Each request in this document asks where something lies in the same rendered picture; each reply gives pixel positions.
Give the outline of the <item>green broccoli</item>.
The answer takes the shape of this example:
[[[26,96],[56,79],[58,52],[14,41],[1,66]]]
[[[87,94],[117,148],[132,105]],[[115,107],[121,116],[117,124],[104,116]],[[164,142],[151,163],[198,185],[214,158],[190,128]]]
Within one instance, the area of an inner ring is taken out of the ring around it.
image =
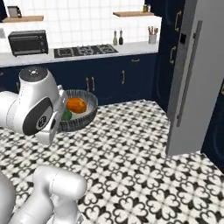
[[[63,113],[63,116],[61,118],[62,121],[69,121],[72,118],[72,112],[68,109],[66,109]]]

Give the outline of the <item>navy tall cupboard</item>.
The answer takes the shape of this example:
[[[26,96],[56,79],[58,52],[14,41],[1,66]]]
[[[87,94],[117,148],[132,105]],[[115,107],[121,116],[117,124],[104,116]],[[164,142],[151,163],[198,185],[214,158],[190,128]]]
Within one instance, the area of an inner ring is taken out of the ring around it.
[[[145,2],[155,16],[162,18],[152,95],[160,108],[167,111],[186,0]]]

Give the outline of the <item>silver toaster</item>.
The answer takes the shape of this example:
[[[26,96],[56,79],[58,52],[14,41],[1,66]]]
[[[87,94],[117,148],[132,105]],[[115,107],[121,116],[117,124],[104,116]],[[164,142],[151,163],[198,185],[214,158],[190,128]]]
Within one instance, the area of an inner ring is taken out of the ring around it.
[[[8,12],[11,18],[21,18],[22,13],[18,6],[8,6]]]

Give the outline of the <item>black toaster oven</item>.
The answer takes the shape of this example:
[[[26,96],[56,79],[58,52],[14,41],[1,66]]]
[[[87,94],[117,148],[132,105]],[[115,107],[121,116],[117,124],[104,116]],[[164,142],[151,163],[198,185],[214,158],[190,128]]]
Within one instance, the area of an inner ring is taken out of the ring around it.
[[[45,30],[13,31],[8,40],[12,54],[21,55],[48,53],[48,43]]]

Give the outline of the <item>wooden wall shelf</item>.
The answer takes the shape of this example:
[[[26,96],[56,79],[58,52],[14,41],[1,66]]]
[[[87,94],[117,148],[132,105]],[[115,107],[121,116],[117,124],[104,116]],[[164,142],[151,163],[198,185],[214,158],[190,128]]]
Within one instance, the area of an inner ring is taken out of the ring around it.
[[[147,17],[147,16],[155,16],[152,12],[142,12],[142,11],[118,11],[113,12],[113,15],[119,18],[128,18],[128,17]]]
[[[22,16],[22,17],[7,17],[3,23],[20,23],[20,22],[39,22],[43,21],[44,16]]]

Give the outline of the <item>orange chicken drumstick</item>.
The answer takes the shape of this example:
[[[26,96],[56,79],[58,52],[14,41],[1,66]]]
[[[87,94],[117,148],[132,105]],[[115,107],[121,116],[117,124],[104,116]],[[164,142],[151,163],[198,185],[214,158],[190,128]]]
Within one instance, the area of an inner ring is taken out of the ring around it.
[[[87,110],[87,104],[82,98],[69,98],[66,108],[76,114],[81,114]]]

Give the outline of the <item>navy cupboard side panel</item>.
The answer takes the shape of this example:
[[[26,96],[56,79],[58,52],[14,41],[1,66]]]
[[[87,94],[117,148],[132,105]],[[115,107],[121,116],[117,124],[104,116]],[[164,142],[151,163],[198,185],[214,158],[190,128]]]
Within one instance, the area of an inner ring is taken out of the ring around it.
[[[201,152],[224,173],[224,81],[220,87]]]

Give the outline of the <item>navy base cupboard run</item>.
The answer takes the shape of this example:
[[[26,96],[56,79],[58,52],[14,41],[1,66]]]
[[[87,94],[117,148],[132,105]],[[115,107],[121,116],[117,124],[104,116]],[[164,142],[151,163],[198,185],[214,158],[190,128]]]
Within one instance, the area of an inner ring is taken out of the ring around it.
[[[101,105],[152,96],[155,53],[43,63],[65,90],[93,93]]]

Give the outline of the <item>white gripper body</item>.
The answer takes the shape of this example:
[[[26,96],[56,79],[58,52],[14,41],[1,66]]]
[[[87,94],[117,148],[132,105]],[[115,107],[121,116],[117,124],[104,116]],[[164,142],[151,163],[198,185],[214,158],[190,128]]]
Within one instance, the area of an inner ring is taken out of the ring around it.
[[[59,98],[52,104],[53,112],[48,124],[36,135],[38,141],[44,145],[52,144],[67,105],[68,96],[61,85],[58,85],[58,93]]]

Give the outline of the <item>dark grey ribbed bowl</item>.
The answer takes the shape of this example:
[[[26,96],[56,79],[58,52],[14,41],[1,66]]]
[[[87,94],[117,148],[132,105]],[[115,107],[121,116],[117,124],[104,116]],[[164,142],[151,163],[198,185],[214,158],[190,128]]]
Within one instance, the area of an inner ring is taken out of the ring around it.
[[[87,104],[87,110],[81,114],[73,113],[69,121],[60,121],[58,132],[72,132],[84,129],[95,119],[98,109],[98,99],[87,90],[69,89],[66,93],[69,98],[83,99]]]

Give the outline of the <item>black gas hob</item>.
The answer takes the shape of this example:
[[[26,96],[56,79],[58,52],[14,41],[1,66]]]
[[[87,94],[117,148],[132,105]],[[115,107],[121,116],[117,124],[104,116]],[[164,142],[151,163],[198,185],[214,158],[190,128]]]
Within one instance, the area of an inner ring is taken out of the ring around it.
[[[117,53],[117,50],[110,44],[86,45],[76,47],[56,48],[53,50],[54,58],[80,57],[88,55]]]

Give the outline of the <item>grey fridge door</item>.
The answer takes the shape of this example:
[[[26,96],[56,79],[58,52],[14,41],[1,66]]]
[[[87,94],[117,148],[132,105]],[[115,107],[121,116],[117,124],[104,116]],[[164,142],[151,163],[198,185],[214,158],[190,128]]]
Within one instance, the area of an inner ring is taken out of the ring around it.
[[[203,20],[203,25],[181,124],[177,127],[199,20]],[[201,149],[223,79],[224,0],[186,0],[167,111],[171,121],[165,149],[168,156]]]

